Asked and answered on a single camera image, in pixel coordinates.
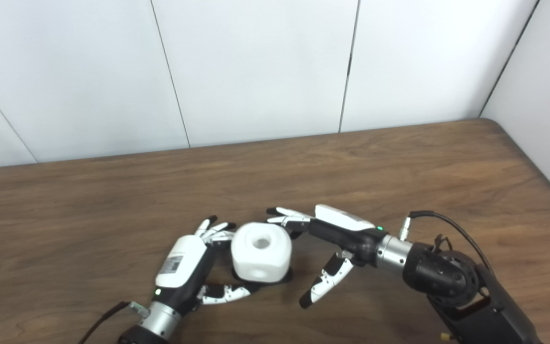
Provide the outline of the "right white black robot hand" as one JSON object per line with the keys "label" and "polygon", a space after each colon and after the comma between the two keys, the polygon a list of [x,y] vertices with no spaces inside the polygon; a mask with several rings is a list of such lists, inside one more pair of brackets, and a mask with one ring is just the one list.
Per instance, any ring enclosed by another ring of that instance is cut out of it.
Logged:
{"label": "right white black robot hand", "polygon": [[329,205],[317,204],[315,214],[308,215],[288,208],[268,208],[268,224],[276,224],[289,231],[290,239],[308,233],[340,248],[324,265],[309,290],[299,299],[299,305],[308,309],[338,285],[354,266],[376,266],[377,248],[387,232],[367,220],[358,218]]}

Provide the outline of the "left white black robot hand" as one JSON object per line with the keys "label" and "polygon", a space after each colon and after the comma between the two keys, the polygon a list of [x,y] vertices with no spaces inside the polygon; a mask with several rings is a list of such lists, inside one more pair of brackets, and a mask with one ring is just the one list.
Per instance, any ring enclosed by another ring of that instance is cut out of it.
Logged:
{"label": "left white black robot hand", "polygon": [[216,224],[217,220],[215,215],[206,218],[194,233],[175,242],[157,273],[151,302],[161,303],[185,316],[201,305],[237,301],[262,288],[255,282],[207,282],[218,257],[231,248],[235,235],[236,224]]}

